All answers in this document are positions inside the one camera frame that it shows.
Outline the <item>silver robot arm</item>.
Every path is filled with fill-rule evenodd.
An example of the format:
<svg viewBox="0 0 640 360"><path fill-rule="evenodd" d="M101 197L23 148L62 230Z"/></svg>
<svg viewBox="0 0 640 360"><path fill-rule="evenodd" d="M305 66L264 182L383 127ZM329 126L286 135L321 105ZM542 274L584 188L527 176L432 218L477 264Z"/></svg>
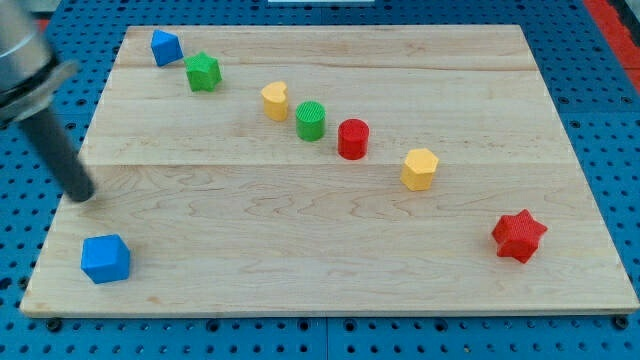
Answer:
<svg viewBox="0 0 640 360"><path fill-rule="evenodd" d="M61 85L78 71L61 61L31 15L1 0L1 122L18 122L48 108Z"/></svg>

